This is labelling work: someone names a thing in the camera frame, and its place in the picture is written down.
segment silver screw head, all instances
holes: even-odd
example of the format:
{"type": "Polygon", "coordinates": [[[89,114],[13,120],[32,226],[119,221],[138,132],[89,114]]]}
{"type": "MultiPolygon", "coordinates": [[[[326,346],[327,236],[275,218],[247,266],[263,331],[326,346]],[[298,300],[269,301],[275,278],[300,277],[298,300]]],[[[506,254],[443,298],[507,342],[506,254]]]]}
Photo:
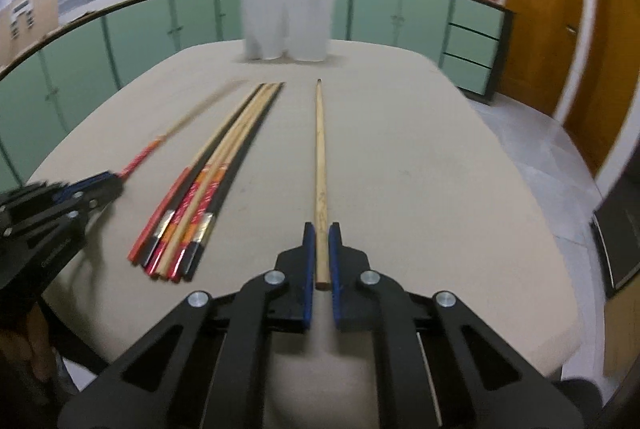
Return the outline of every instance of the silver screw head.
{"type": "Polygon", "coordinates": [[[204,292],[200,292],[200,291],[192,293],[187,298],[187,302],[190,304],[190,306],[193,306],[194,308],[200,308],[201,306],[204,306],[205,304],[207,304],[208,301],[209,301],[209,296],[204,292]]]}
{"type": "Polygon", "coordinates": [[[365,270],[361,273],[360,280],[368,285],[378,284],[380,282],[380,274],[375,270],[365,270]]]}
{"type": "Polygon", "coordinates": [[[284,272],[279,270],[270,270],[264,275],[264,280],[267,284],[277,285],[284,281],[284,272]]]}
{"type": "Polygon", "coordinates": [[[436,302],[443,308],[451,308],[456,303],[456,296],[451,292],[438,292],[436,302]]]}

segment table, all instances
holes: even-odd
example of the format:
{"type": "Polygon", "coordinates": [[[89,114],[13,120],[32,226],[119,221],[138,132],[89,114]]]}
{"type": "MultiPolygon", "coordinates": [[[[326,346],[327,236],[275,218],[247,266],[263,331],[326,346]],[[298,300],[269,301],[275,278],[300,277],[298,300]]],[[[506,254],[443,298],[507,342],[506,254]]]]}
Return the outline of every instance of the table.
{"type": "MultiPolygon", "coordinates": [[[[231,293],[300,244],[314,215],[315,84],[322,78],[329,221],[346,245],[408,291],[455,292],[540,372],[577,348],[577,305],[542,212],[493,133],[417,53],[334,40],[321,63],[247,62],[242,42],[196,46],[94,111],[32,180],[121,170],[211,93],[246,78],[148,159],[46,291],[59,317],[115,359],[191,291],[231,293]],[[126,256],[184,165],[258,82],[285,81],[226,199],[190,284],[151,281],[126,256]]],[[[267,427],[377,424],[368,335],[338,335],[330,294],[314,295],[306,339],[273,340],[267,427]]]]}

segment wooden door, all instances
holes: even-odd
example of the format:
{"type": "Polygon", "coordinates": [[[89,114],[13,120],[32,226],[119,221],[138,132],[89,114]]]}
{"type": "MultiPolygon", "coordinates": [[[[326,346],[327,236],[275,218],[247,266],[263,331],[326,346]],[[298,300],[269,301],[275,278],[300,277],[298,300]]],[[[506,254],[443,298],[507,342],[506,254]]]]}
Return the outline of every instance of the wooden door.
{"type": "Polygon", "coordinates": [[[565,129],[596,174],[612,148],[640,70],[640,0],[598,0],[591,51],[565,129]]]}
{"type": "Polygon", "coordinates": [[[498,91],[551,115],[574,57],[582,0],[507,0],[506,7],[515,18],[498,91]]]}

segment wooden chopstick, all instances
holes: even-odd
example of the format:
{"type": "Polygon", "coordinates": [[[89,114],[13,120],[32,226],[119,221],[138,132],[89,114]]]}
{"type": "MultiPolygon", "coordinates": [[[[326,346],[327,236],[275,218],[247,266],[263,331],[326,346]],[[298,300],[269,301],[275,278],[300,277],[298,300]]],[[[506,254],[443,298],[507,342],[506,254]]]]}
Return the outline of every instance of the wooden chopstick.
{"type": "Polygon", "coordinates": [[[158,246],[158,242],[162,237],[162,234],[164,234],[169,221],[171,221],[174,216],[175,210],[180,205],[185,194],[187,194],[191,184],[193,184],[193,181],[196,179],[200,171],[202,171],[207,160],[215,148],[220,144],[226,132],[228,132],[231,126],[236,122],[242,111],[244,111],[244,109],[249,105],[261,87],[262,85],[256,86],[242,100],[238,107],[236,107],[236,109],[226,117],[216,132],[211,135],[198,154],[193,158],[193,160],[191,160],[190,164],[180,173],[180,176],[178,176],[174,184],[171,186],[171,189],[169,189],[169,192],[158,204],[158,207],[156,207],[156,210],[146,223],[145,228],[133,244],[127,258],[131,263],[134,265],[140,263],[142,266],[148,265],[151,256],[158,246]]]}
{"type": "Polygon", "coordinates": [[[328,217],[326,206],[326,160],[324,154],[324,105],[321,80],[316,83],[316,288],[331,288],[328,217]]]}
{"type": "Polygon", "coordinates": [[[211,95],[209,95],[207,98],[201,100],[198,104],[193,106],[193,108],[191,108],[184,116],[182,116],[182,118],[178,120],[178,122],[172,125],[172,127],[170,127],[164,133],[164,135],[156,136],[156,138],[153,139],[146,146],[145,149],[140,151],[140,153],[138,153],[138,155],[136,155],[136,157],[131,162],[129,162],[129,164],[127,164],[127,167],[125,167],[120,172],[119,177],[122,178],[123,180],[126,180],[127,178],[129,178],[129,176],[131,176],[133,171],[135,171],[138,168],[138,166],[142,164],[142,162],[145,160],[146,157],[148,157],[151,153],[153,153],[157,148],[162,146],[162,144],[164,144],[169,138],[171,138],[177,132],[183,129],[183,127],[186,126],[188,123],[190,123],[191,120],[199,116],[199,114],[201,114],[204,110],[206,110],[209,106],[211,106],[211,104],[214,104],[215,102],[218,102],[220,99],[223,99],[224,97],[229,95],[229,93],[231,93],[236,88],[238,88],[239,85],[245,82],[246,80],[231,80],[227,82],[225,85],[221,86],[220,88],[217,88],[216,91],[214,91],[211,95]]]}
{"type": "Polygon", "coordinates": [[[202,199],[207,186],[215,175],[218,166],[224,160],[228,149],[233,145],[235,139],[241,135],[246,125],[251,121],[251,118],[255,116],[258,106],[261,107],[261,104],[264,102],[265,93],[270,90],[271,85],[266,85],[258,91],[252,99],[252,102],[247,106],[247,108],[245,108],[240,117],[238,117],[238,120],[236,120],[229,132],[225,135],[225,138],[223,138],[220,145],[209,158],[207,165],[189,189],[187,195],[184,197],[184,200],[180,204],[180,207],[167,227],[166,232],[162,236],[160,244],[154,252],[151,263],[146,268],[146,273],[148,275],[166,275],[168,272],[168,267],[173,260],[175,250],[177,249],[177,246],[180,243],[180,240],[182,239],[182,236],[189,225],[190,219],[193,216],[198,203],[202,199]]]}
{"type": "Polygon", "coordinates": [[[178,247],[178,258],[169,272],[170,279],[174,281],[179,281],[180,277],[183,277],[185,281],[193,279],[231,184],[283,86],[284,84],[278,85],[277,89],[271,94],[269,101],[251,126],[251,129],[228,155],[225,171],[220,175],[216,175],[209,185],[196,215],[193,216],[190,228],[183,237],[180,247],[178,247]]]}

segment green cabinet door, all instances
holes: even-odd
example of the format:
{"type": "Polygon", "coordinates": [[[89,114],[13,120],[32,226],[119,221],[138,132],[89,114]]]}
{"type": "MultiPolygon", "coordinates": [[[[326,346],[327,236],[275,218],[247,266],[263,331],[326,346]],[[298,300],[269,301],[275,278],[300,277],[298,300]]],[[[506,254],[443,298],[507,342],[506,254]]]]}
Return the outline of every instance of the green cabinet door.
{"type": "Polygon", "coordinates": [[[174,0],[180,48],[218,40],[214,0],[174,0]]]}
{"type": "Polygon", "coordinates": [[[347,39],[349,0],[335,0],[331,39],[347,39]]]}
{"type": "Polygon", "coordinates": [[[240,18],[240,0],[218,1],[218,37],[222,41],[242,38],[242,22],[240,18]]]}
{"type": "Polygon", "coordinates": [[[0,138],[25,182],[66,136],[40,59],[32,55],[0,81],[0,138]]]}
{"type": "Polygon", "coordinates": [[[111,49],[123,86],[175,54],[169,0],[147,0],[107,15],[111,49]]]}
{"type": "Polygon", "coordinates": [[[396,44],[400,0],[353,0],[351,40],[396,44]]]}
{"type": "Polygon", "coordinates": [[[0,156],[0,193],[17,187],[20,183],[15,179],[4,157],[0,156]]]}
{"type": "Polygon", "coordinates": [[[441,69],[458,88],[484,95],[490,69],[449,55],[444,56],[441,69]]]}
{"type": "Polygon", "coordinates": [[[481,34],[500,38],[503,12],[474,0],[454,0],[451,22],[481,34]]]}
{"type": "Polygon", "coordinates": [[[437,63],[448,25],[449,3],[450,0],[402,0],[397,46],[437,63]]]}
{"type": "Polygon", "coordinates": [[[491,67],[494,65],[498,41],[485,35],[476,34],[464,28],[452,26],[447,41],[447,53],[474,63],[491,67]]]}
{"type": "Polygon", "coordinates": [[[70,130],[118,91],[100,19],[59,37],[42,49],[42,55],[70,130]]]}

